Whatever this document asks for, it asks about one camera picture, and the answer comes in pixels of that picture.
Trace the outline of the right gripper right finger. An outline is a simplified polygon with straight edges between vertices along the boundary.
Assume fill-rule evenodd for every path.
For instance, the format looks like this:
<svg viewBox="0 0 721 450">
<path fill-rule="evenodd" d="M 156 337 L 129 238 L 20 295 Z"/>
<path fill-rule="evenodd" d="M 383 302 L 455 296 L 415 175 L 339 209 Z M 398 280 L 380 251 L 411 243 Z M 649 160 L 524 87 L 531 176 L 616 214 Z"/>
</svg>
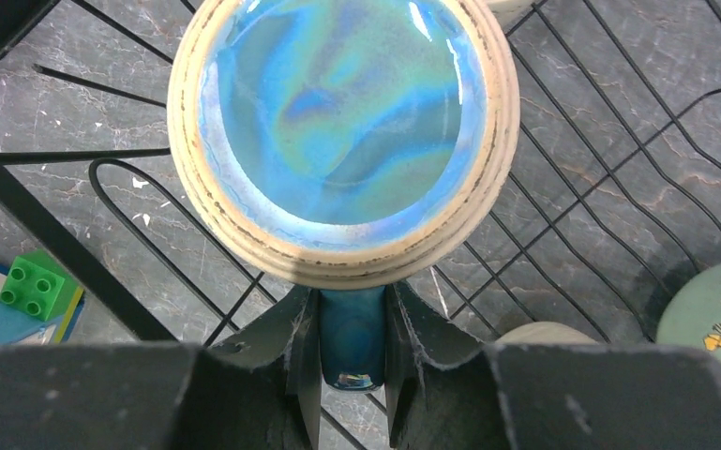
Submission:
<svg viewBox="0 0 721 450">
<path fill-rule="evenodd" d="M 385 290 L 397 449 L 721 449 L 721 363 L 660 345 L 482 342 Z"/>
</svg>

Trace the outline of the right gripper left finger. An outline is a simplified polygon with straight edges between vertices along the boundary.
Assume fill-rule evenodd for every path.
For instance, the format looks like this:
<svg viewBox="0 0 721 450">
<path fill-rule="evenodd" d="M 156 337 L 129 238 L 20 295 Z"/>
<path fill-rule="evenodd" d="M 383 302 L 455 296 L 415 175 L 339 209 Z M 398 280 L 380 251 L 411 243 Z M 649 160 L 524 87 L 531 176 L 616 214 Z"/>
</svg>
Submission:
<svg viewBox="0 0 721 450">
<path fill-rule="evenodd" d="M 206 348 L 0 347 L 0 449 L 312 449 L 317 294 L 296 287 Z"/>
</svg>

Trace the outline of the cream cup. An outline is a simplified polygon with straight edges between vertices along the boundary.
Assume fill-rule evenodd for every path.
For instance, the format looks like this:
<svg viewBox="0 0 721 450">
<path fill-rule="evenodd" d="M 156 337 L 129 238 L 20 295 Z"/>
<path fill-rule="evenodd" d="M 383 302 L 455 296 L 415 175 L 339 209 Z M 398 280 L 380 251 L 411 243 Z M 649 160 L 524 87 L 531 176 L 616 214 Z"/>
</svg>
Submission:
<svg viewBox="0 0 721 450">
<path fill-rule="evenodd" d="M 597 344 L 579 330 L 559 322 L 531 322 L 519 326 L 497 339 L 498 343 L 526 344 Z"/>
</svg>

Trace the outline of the blue mug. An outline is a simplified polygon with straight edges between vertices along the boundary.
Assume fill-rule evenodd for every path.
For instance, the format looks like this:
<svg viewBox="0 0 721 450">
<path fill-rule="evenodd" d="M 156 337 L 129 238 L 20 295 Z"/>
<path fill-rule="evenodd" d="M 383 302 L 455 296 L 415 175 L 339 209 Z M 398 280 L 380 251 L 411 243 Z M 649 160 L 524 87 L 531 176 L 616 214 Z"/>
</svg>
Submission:
<svg viewBox="0 0 721 450">
<path fill-rule="evenodd" d="M 518 145 L 485 1 L 205 1 L 173 60 L 178 178 L 244 261 L 316 290 L 323 378 L 384 384 L 387 286 L 480 224 Z"/>
</svg>

